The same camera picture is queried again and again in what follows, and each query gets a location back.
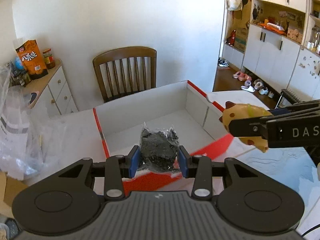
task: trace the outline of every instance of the white table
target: white table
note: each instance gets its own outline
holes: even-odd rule
[[[252,93],[244,90],[212,92],[208,94],[208,99],[223,107],[226,101],[231,101],[269,109]],[[222,157],[226,158],[228,154],[232,153],[226,153]],[[311,158],[304,148],[269,149],[265,154],[255,149],[236,158],[293,188],[302,196],[306,212],[298,227],[299,233],[302,234],[320,223],[320,182],[316,167],[312,167]],[[310,232],[305,238],[319,240],[320,229]]]
[[[242,90],[212,92],[208,94],[208,99],[212,102],[216,101],[223,107],[226,101],[232,101],[234,103],[249,103],[268,109],[253,94]],[[65,115],[61,117],[61,120],[65,122],[67,131],[58,165],[52,169],[45,170],[35,178],[29,179],[27,184],[31,185],[83,157],[91,157],[94,162],[105,161],[101,136],[92,110]],[[310,166],[311,159],[305,150],[303,148],[270,149],[266,154],[263,154],[254,149],[254,147],[241,144],[237,140],[237,138],[234,140],[234,143],[238,144],[237,148],[243,147],[245,151],[242,151],[243,153],[240,155],[235,155],[234,152],[226,152],[221,158],[236,157],[274,179],[291,187],[296,187],[295,189],[298,189],[299,194],[307,202],[306,210],[308,211],[308,216],[305,215],[301,220],[298,229],[300,233],[320,223],[320,216],[318,215],[320,214],[318,199],[320,182],[317,178],[316,168],[313,169]],[[103,180],[97,180],[96,184],[102,187]],[[320,232],[315,230],[313,233],[308,234],[306,238],[318,240]]]

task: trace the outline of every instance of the cable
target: cable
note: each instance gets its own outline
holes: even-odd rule
[[[313,228],[310,228],[308,231],[304,232],[301,236],[304,237],[305,235],[309,234],[311,231],[320,228],[320,224],[314,226]]]

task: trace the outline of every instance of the yellow plush toy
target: yellow plush toy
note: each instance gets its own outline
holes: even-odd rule
[[[235,104],[230,101],[226,102],[226,109],[224,110],[220,121],[224,124],[224,127],[229,131],[229,124],[233,119],[251,118],[258,116],[272,115],[269,111],[259,106],[253,106],[250,104]],[[240,141],[247,145],[254,145],[262,152],[266,152],[268,148],[268,141],[261,138],[261,136],[255,137],[239,137]]]

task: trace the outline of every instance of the white wall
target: white wall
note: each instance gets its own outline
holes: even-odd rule
[[[109,49],[157,50],[157,86],[190,79],[212,91],[225,0],[13,0],[17,37],[63,61],[80,110],[101,103],[93,58]]]
[[[17,55],[12,43],[16,38],[12,0],[0,0],[0,64],[12,60]]]

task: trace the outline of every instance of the orange snack bag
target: orange snack bag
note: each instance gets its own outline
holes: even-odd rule
[[[47,75],[48,70],[36,40],[26,41],[22,46],[17,48],[16,51],[31,79],[38,79]]]

